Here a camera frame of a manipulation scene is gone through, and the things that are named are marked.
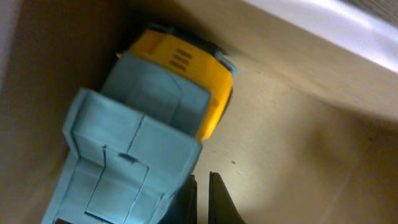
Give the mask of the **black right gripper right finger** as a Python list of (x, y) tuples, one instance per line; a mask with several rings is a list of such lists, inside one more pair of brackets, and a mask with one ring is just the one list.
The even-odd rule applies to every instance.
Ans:
[(209, 224), (245, 224), (226, 188), (222, 177), (217, 172), (210, 172)]

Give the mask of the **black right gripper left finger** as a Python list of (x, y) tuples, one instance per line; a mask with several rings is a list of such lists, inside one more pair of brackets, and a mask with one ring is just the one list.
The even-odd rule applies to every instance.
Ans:
[(197, 224), (197, 182), (190, 175), (159, 224)]

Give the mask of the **yellow grey toy truck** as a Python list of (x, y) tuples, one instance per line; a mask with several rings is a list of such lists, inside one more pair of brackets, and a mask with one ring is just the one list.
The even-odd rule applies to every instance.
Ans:
[(70, 151), (43, 223), (159, 223), (233, 95), (214, 43), (147, 26), (102, 89), (82, 88), (63, 126)]

